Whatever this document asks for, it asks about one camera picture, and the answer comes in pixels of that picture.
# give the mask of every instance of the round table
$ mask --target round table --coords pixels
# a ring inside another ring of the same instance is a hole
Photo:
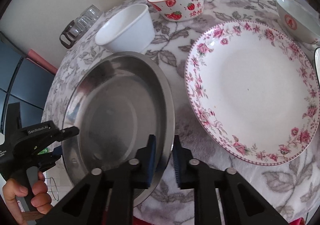
[[[62,122],[71,94],[84,74],[111,53],[97,46],[94,36],[121,9],[145,0],[127,0],[104,13],[92,28],[68,50],[54,78],[42,121]],[[319,200],[319,131],[310,146],[293,161],[279,166],[258,166],[242,161],[218,145],[199,124],[188,101],[184,83],[185,59],[202,32],[223,21],[246,19],[265,23],[289,35],[281,24],[275,0],[205,0],[203,13],[190,21],[169,22],[149,8],[156,37],[144,54],[153,59],[169,80],[176,111],[176,134],[193,156],[210,167],[234,167],[288,221],[304,216]],[[315,45],[295,43],[312,60]],[[134,216],[151,224],[194,224],[193,190],[177,188],[172,159],[147,200]]]

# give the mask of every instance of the metal tray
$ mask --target metal tray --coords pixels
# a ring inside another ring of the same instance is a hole
[[[134,158],[156,135],[155,175],[148,190],[136,190],[134,206],[158,185],[174,137],[174,106],[169,83],[151,59],[137,52],[113,54],[92,68],[73,92],[63,128],[79,135],[63,141],[63,159],[73,185],[92,169],[108,170]]]

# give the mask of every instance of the table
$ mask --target table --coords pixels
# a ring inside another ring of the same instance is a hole
[[[42,121],[51,119],[62,128],[73,90],[90,68],[111,54],[95,44],[95,33],[121,9],[135,3],[147,2],[127,0],[104,13],[67,52],[52,83]],[[202,15],[179,23],[166,21],[152,7],[149,11],[156,37],[144,53],[160,66],[169,80],[176,111],[176,134],[180,135],[183,146],[211,167],[220,170],[230,166],[236,168],[288,222],[315,207],[320,197],[319,131],[307,150],[289,163],[269,167],[247,163],[232,156],[207,135],[191,109],[184,84],[184,65],[192,43],[217,23],[246,19],[268,24],[289,35],[280,22],[275,0],[205,0]],[[315,45],[295,43],[310,59],[313,58]],[[134,209],[134,215],[156,225],[194,223],[193,191],[177,188],[172,159],[157,188]]]

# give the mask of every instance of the screw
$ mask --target screw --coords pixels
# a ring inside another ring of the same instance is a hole
[[[231,175],[234,175],[234,174],[236,174],[237,173],[237,170],[236,169],[234,169],[233,167],[229,167],[229,168],[227,168],[227,173],[228,174],[231,174]]]
[[[200,161],[198,159],[191,159],[189,161],[189,164],[191,164],[191,165],[198,165],[199,163],[200,163]]]
[[[131,164],[131,165],[137,165],[139,163],[140,163],[140,161],[137,158],[132,158],[129,160],[129,164]]]
[[[91,171],[93,175],[100,175],[102,173],[102,170],[100,168],[95,168]]]

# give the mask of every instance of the human hand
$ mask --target human hand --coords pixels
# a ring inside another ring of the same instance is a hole
[[[35,195],[31,204],[37,208],[37,210],[42,214],[47,214],[53,207],[51,203],[51,197],[47,193],[48,187],[44,183],[44,175],[42,172],[38,172],[39,180],[33,185],[32,192]],[[23,218],[18,203],[16,201],[16,196],[25,197],[28,195],[28,188],[20,185],[16,180],[9,179],[2,188],[4,200],[7,207],[15,218],[19,225],[28,225],[26,220]]]

